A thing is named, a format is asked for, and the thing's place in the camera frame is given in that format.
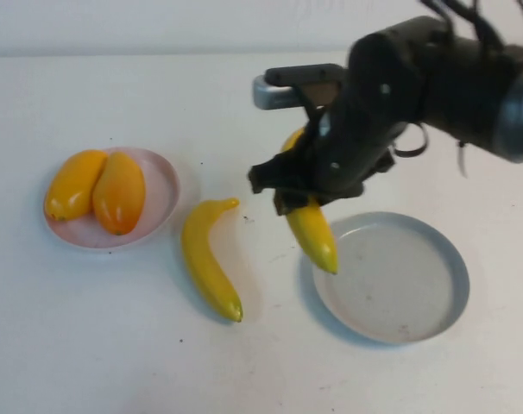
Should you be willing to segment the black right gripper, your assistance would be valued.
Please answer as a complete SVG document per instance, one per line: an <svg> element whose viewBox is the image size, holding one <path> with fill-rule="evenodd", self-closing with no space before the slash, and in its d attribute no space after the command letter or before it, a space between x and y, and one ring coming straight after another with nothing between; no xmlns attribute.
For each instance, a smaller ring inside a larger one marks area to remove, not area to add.
<svg viewBox="0 0 523 414"><path fill-rule="evenodd" d="M308 206L323 206L363 193L363 181L385 172L394 161L388 148L400 135L400 123L371 115L349 91L309 122L293 147L249 169L253 193L274 193L278 216Z"/></svg>

